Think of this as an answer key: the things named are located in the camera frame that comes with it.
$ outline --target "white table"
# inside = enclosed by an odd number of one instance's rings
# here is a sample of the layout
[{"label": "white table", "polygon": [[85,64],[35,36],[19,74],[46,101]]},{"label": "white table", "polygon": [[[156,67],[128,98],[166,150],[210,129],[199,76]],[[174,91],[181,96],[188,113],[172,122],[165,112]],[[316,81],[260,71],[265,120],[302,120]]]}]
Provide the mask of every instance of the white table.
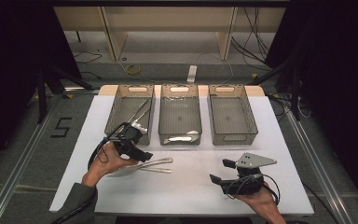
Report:
[{"label": "white table", "polygon": [[[87,171],[89,157],[104,137],[114,96],[95,96],[71,160],[62,177],[50,211],[59,210],[72,185],[80,182]],[[205,94],[200,95],[202,122],[198,146],[161,146],[158,139],[159,94],[157,94],[152,137],[148,147],[140,149],[153,153],[152,160],[172,157],[173,163],[158,167],[172,169],[171,174],[137,171],[121,177],[104,177],[98,184],[97,213],[120,216],[200,216],[240,217],[255,212],[245,203],[231,200],[220,186],[211,182],[209,174],[222,179],[237,179],[237,171],[223,166],[222,159],[236,161],[243,152],[277,160],[261,167],[263,174],[278,183],[281,191],[279,209],[283,215],[310,216],[313,209],[301,184],[296,167],[284,142],[269,99],[249,97],[255,116],[258,135],[251,146],[214,146],[212,144],[209,112]],[[265,178],[277,191],[273,182]]]}]

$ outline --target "dark sleeve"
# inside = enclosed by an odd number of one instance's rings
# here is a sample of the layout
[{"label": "dark sleeve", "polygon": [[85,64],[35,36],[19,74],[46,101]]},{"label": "dark sleeve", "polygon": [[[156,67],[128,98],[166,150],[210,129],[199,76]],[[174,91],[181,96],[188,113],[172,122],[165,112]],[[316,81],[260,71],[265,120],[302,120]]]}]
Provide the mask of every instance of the dark sleeve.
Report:
[{"label": "dark sleeve", "polygon": [[75,183],[66,198],[62,208],[55,214],[50,223],[67,214],[73,212],[82,206],[85,202],[89,202],[88,205],[81,211],[75,212],[75,215],[65,221],[65,224],[93,224],[95,223],[95,204],[97,203],[97,189],[91,188],[82,184]]}]

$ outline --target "gray carpet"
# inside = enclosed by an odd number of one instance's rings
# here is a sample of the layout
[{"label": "gray carpet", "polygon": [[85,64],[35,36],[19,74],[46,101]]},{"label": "gray carpet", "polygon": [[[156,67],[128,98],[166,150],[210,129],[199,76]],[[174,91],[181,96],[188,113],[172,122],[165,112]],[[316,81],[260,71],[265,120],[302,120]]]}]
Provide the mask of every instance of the gray carpet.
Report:
[{"label": "gray carpet", "polygon": [[[188,67],[189,64],[143,64],[142,73],[137,77],[162,80],[169,75],[170,81],[185,82]],[[102,79],[97,79],[93,75],[83,74],[84,79],[94,86],[150,83],[145,80],[126,77],[119,64],[80,64],[79,68],[83,72],[93,72],[102,77]],[[234,78],[228,83],[249,83],[252,80],[252,73],[255,71],[254,68],[246,65],[232,65],[232,69]],[[196,82],[198,84],[220,83],[229,77],[228,74],[230,74],[230,70],[227,65],[200,65]],[[276,77],[263,83],[262,87],[265,93],[275,92],[273,88],[275,80]],[[63,83],[66,86],[75,86],[67,80],[63,80]],[[58,187],[67,162],[70,159],[92,98],[92,94],[75,94],[72,98],[65,98],[59,101],[44,136],[20,181],[22,185],[41,189],[38,191],[31,189],[16,190],[0,223],[42,223],[41,220],[46,220],[51,216],[48,206],[54,197],[54,189]],[[282,108],[279,105],[273,102],[271,104],[276,114],[282,112],[280,111]],[[0,153],[0,184],[5,183],[17,159],[20,157],[21,151],[25,148],[36,126],[37,116],[37,101],[33,101],[17,127],[17,131],[13,134],[8,148]],[[62,122],[62,126],[70,127],[70,130],[65,138],[51,138],[53,134],[62,133],[62,130],[55,130],[59,118],[72,118]],[[358,223],[358,191],[348,178],[339,159],[333,156],[317,119],[311,117],[301,119],[300,122],[309,135],[328,174],[333,177],[334,184],[347,205],[354,223]],[[280,120],[280,127],[301,179],[327,203],[320,184],[310,168],[310,163],[287,117],[283,117]],[[309,196],[315,208],[315,215],[311,217],[287,217],[286,219],[303,220],[309,223],[334,223],[315,197],[310,193]],[[264,223],[258,217],[253,217],[253,220],[254,223]],[[98,223],[114,223],[114,221],[114,217],[98,217]]]}]

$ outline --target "transparent gray bin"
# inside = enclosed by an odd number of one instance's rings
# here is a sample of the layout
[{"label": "transparent gray bin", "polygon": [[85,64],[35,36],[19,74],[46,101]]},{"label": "transparent gray bin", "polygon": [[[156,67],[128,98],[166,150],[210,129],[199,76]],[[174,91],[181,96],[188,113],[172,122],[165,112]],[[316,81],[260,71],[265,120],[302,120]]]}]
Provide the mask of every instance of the transparent gray bin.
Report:
[{"label": "transparent gray bin", "polygon": [[139,140],[138,145],[148,146],[150,144],[154,104],[154,85],[119,85],[104,132],[110,134],[122,122],[129,122],[130,119],[133,122],[145,113],[138,120],[138,123],[147,129],[147,134],[144,134]]},{"label": "transparent gray bin", "polygon": [[258,130],[243,85],[210,85],[208,106],[215,146],[253,143]]},{"label": "transparent gray bin", "polygon": [[158,135],[163,146],[199,145],[202,127],[197,85],[162,85]]}]

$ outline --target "tongs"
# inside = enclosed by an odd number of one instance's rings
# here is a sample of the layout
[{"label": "tongs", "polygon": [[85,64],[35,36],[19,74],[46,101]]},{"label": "tongs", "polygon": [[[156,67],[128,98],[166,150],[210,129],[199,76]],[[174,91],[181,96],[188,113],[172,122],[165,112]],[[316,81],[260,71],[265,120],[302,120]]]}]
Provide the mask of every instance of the tongs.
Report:
[{"label": "tongs", "polygon": [[154,165],[158,165],[158,164],[162,164],[162,163],[171,163],[171,162],[173,162],[173,158],[164,158],[164,159],[157,160],[157,161],[147,161],[147,162],[144,162],[144,163],[138,164],[138,165],[124,166],[107,176],[116,177],[116,176],[128,175],[128,174],[131,174],[137,170],[170,174],[172,172],[171,169],[151,168],[149,166],[154,166]]}]

